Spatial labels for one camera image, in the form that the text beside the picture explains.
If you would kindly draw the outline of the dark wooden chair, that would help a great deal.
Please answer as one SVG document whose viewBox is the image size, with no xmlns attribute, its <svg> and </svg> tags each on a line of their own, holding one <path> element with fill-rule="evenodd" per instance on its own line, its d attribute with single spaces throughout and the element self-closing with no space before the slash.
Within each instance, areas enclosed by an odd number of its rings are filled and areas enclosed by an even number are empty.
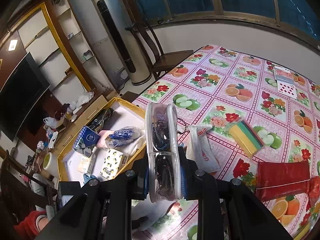
<svg viewBox="0 0 320 240">
<path fill-rule="evenodd" d="M 193 50 L 180 50 L 165 53 L 156 33 L 147 20 L 142 22 L 135 22 L 130 27 L 125 27 L 125 30 L 129 31 L 137 41 L 144 55 L 144 59 L 146 60 L 147 67 L 156 81 L 161 78 L 162 72 L 164 72 L 164 74 L 168 74 L 168 72 L 170 72 L 174 67 L 176 67 L 179 63 L 181 63 L 183 60 L 187 59 L 194 53 Z M 141 39 L 138 36 L 138 33 L 151 49 L 155 58 L 154 63 L 151 62 L 146 48 L 144 47 Z"/>
</svg>

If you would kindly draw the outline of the yellow taped foam box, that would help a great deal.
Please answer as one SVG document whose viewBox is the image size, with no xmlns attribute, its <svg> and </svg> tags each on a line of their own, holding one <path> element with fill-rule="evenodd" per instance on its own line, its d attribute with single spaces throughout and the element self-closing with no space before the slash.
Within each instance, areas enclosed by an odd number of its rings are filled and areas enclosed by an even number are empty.
<svg viewBox="0 0 320 240">
<path fill-rule="evenodd" d="M 61 181 L 84 184 L 83 175 L 115 178 L 144 156 L 145 111 L 121 98 L 100 96 L 60 136 L 53 153 Z"/>
</svg>

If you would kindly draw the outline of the white plastic wipes pack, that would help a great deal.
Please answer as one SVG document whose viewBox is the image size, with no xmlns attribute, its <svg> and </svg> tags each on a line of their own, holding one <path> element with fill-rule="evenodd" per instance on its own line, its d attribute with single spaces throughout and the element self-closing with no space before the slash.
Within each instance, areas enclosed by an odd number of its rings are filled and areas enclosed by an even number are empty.
<svg viewBox="0 0 320 240">
<path fill-rule="evenodd" d="M 186 149 L 186 158 L 195 161 L 198 169 L 214 173 L 220 169 L 207 138 L 207 131 L 212 125 L 189 125 L 190 139 Z"/>
</svg>

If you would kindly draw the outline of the black tissue pack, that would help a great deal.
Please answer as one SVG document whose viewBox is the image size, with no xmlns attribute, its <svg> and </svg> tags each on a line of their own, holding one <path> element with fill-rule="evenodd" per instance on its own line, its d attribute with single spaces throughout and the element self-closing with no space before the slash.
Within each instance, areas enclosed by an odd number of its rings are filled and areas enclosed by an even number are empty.
<svg viewBox="0 0 320 240">
<path fill-rule="evenodd" d="M 113 112 L 114 110 L 112 108 L 101 110 L 93 120 L 87 124 L 87 127 L 99 133 L 103 129 L 104 124 L 110 120 Z"/>
</svg>

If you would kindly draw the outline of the clear cartoon zipper pouch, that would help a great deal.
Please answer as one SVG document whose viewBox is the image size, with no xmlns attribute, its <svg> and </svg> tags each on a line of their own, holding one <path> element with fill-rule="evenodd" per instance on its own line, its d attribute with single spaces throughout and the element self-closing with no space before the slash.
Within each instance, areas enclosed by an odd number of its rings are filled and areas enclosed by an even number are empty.
<svg viewBox="0 0 320 240">
<path fill-rule="evenodd" d="M 182 198 L 181 165 L 174 104 L 149 103 L 145 111 L 149 196 L 153 203 Z"/>
</svg>

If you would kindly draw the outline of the red plastic bag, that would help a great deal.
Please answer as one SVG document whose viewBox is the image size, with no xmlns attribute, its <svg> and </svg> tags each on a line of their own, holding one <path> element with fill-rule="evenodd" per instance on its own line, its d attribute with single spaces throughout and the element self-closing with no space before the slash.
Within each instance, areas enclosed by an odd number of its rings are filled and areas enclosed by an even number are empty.
<svg viewBox="0 0 320 240">
<path fill-rule="evenodd" d="M 320 177 L 316 176 L 310 180 L 310 190 L 308 192 L 309 204 L 314 206 L 319 200 L 319 191 L 320 191 Z"/>
</svg>

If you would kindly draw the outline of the tall silver air conditioner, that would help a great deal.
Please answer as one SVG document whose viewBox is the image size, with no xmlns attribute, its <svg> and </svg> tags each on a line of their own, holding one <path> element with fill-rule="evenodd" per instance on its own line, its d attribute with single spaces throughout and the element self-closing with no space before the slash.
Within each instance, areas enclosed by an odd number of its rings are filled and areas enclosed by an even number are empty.
<svg viewBox="0 0 320 240">
<path fill-rule="evenodd" d="M 130 31 L 131 21 L 125 15 L 119 0 L 92 0 L 124 68 L 134 86 L 151 78 L 142 51 Z"/>
</svg>

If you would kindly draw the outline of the wooden TV cabinet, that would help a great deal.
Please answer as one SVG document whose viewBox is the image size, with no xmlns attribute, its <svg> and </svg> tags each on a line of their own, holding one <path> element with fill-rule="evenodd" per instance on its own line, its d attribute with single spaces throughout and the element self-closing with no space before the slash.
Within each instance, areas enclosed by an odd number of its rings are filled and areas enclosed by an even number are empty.
<svg viewBox="0 0 320 240">
<path fill-rule="evenodd" d="M 95 95 L 88 103 L 76 113 L 74 122 L 67 121 L 67 128 L 58 134 L 54 143 L 54 148 L 47 149 L 46 152 L 52 152 L 59 156 L 61 153 L 68 153 L 83 126 L 86 126 L 107 104 L 103 94 Z"/>
</svg>

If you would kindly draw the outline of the playing cards pile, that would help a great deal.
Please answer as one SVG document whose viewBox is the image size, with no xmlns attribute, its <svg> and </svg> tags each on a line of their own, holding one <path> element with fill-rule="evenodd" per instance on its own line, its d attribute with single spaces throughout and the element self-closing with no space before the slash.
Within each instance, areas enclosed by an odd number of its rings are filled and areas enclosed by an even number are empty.
<svg viewBox="0 0 320 240">
<path fill-rule="evenodd" d="M 284 67 L 275 66 L 273 69 L 274 78 L 277 82 L 277 91 L 280 94 L 297 98 L 297 91 L 290 70 Z"/>
</svg>

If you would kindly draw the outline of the pink floral tissue pack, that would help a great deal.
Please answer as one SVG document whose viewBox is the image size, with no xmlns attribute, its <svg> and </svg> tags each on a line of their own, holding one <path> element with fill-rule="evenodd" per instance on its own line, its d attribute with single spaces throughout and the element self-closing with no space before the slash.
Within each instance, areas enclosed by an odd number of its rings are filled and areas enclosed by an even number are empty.
<svg viewBox="0 0 320 240">
<path fill-rule="evenodd" d="M 112 133 L 113 133 L 113 131 L 111 131 L 111 130 L 101 130 L 99 132 L 100 139 L 97 142 L 96 147 L 97 148 L 108 148 L 106 139 Z"/>
</svg>

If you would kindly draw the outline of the red foil package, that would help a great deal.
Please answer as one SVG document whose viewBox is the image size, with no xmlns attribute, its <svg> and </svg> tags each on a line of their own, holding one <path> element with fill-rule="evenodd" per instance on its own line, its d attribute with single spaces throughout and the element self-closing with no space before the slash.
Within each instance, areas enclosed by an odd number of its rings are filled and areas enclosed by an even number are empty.
<svg viewBox="0 0 320 240">
<path fill-rule="evenodd" d="M 262 202 L 308 193 L 310 167 L 307 161 L 296 163 L 259 162 L 255 196 Z"/>
</svg>

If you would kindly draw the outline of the lemon print tissue pack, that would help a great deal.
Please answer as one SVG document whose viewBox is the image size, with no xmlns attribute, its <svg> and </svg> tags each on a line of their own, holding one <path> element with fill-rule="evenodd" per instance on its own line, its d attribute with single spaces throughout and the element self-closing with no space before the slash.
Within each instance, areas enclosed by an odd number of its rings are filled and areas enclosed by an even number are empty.
<svg viewBox="0 0 320 240">
<path fill-rule="evenodd" d="M 100 176 L 106 180 L 114 179 L 121 167 L 122 159 L 122 152 L 115 149 L 107 150 L 99 173 Z"/>
</svg>

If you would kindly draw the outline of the white cloth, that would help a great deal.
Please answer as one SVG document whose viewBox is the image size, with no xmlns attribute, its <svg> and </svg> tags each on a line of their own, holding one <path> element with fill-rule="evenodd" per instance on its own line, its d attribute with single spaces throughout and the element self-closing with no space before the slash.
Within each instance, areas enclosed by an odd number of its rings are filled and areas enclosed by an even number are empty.
<svg viewBox="0 0 320 240">
<path fill-rule="evenodd" d="M 124 146 L 123 153 L 132 156 L 134 155 L 143 145 L 146 143 L 145 135 L 140 136 L 133 142 L 129 143 L 128 145 Z"/>
</svg>

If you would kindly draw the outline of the blue tissue box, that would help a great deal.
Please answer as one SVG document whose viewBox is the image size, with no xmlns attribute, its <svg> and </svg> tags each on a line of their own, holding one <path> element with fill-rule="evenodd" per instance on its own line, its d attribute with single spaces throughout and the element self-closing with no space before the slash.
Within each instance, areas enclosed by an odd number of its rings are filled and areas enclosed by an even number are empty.
<svg viewBox="0 0 320 240">
<path fill-rule="evenodd" d="M 99 140 L 100 135 L 98 133 L 88 126 L 83 126 L 73 144 L 73 150 L 89 158 Z"/>
</svg>

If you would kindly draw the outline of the blue Vinda tissue pack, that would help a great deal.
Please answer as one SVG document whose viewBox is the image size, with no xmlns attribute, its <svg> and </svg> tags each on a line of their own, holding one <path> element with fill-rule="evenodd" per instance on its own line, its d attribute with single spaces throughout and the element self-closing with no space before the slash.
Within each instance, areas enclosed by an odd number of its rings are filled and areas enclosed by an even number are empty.
<svg viewBox="0 0 320 240">
<path fill-rule="evenodd" d="M 119 130 L 113 131 L 107 139 L 108 148 L 117 148 L 125 146 L 142 135 L 140 129 L 136 127 L 123 127 Z"/>
</svg>

